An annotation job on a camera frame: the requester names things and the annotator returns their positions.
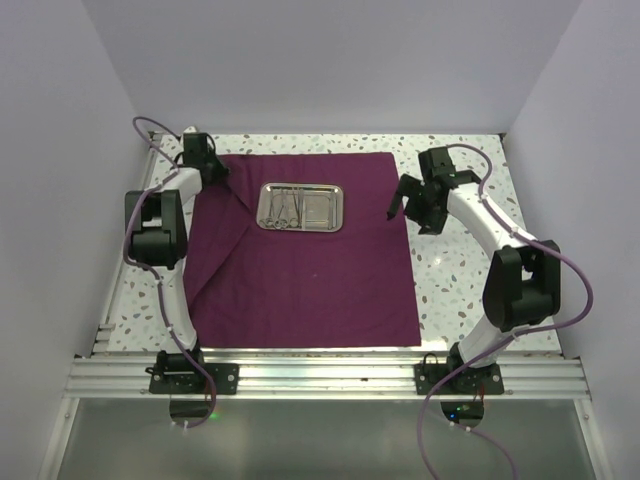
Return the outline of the steel instrument tray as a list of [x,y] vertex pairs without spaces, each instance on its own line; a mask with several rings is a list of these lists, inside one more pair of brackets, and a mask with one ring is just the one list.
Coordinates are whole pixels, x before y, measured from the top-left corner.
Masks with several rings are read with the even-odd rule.
[[[289,193],[290,221],[295,220],[295,209],[292,190],[296,187],[304,191],[302,228],[289,227],[285,230],[267,229],[262,225],[266,217],[270,192],[273,189],[287,190]],[[261,187],[256,211],[256,223],[265,230],[287,231],[298,233],[336,233],[343,226],[344,192],[336,185],[308,183],[266,183]]]

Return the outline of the purple cloth wrap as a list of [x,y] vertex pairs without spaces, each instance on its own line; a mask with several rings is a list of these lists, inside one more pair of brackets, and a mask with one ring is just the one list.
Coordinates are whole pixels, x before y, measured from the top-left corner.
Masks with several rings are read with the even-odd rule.
[[[195,200],[184,285],[209,348],[406,347],[421,341],[405,220],[386,216],[390,153],[227,155],[228,179]],[[335,233],[262,229],[271,182],[333,184]]]

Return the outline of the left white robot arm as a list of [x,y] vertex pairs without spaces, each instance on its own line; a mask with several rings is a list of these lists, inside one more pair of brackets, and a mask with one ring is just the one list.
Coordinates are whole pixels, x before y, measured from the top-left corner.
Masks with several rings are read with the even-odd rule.
[[175,365],[172,379],[182,390],[193,393],[207,383],[208,369],[197,361],[198,335],[184,287],[189,238],[184,205],[204,187],[226,179],[229,168],[219,159],[208,133],[186,131],[181,146],[163,178],[145,190],[126,193],[123,260],[152,276],[166,337],[161,350],[186,357]]

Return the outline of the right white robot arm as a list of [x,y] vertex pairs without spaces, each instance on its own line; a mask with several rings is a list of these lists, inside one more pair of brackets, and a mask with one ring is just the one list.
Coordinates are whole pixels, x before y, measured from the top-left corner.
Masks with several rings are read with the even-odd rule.
[[451,389],[468,392],[481,380],[480,368],[494,364],[516,334],[555,315],[561,304],[559,247],[519,229],[481,191],[470,172],[431,181],[400,177],[387,211],[403,212],[421,235],[440,234],[448,218],[463,224],[490,259],[480,320],[449,353],[445,379]]

